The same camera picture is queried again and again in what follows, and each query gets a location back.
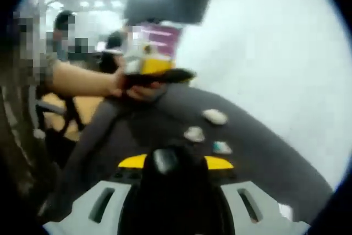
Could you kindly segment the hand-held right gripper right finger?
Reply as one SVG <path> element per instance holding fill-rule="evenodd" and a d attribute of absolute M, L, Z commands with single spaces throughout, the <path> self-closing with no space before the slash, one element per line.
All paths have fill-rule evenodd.
<path fill-rule="evenodd" d="M 202 158 L 219 208 L 222 234 L 306 234 L 310 225 L 285 214 L 288 206 L 251 181 L 238 181 L 234 165 L 206 155 Z"/>

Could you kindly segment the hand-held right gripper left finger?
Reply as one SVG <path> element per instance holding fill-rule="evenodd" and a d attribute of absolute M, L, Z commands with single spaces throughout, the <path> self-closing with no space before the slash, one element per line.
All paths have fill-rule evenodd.
<path fill-rule="evenodd" d="M 43 227 L 48 234 L 150 234 L 153 175 L 153 152 L 127 157 Z"/>

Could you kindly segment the person's left hand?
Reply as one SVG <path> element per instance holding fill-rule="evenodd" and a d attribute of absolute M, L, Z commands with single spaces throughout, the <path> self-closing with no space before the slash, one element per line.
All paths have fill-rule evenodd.
<path fill-rule="evenodd" d="M 128 97 L 137 101 L 146 101 L 157 94 L 164 84 L 152 82 L 149 84 L 137 84 L 131 81 L 129 75 L 124 73 L 124 67 L 119 66 L 117 70 L 109 75 L 109 93 L 112 96 Z"/>

